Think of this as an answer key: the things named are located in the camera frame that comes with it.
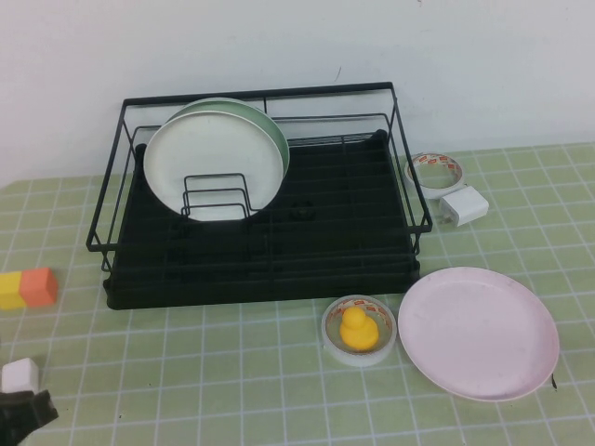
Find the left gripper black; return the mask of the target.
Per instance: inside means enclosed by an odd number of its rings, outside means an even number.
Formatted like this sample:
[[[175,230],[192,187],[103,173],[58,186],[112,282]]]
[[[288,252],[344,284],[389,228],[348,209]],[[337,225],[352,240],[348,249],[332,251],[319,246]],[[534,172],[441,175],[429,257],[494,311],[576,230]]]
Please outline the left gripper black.
[[[23,442],[35,430],[59,417],[47,390],[34,393],[2,393],[0,398],[0,437],[2,442]]]

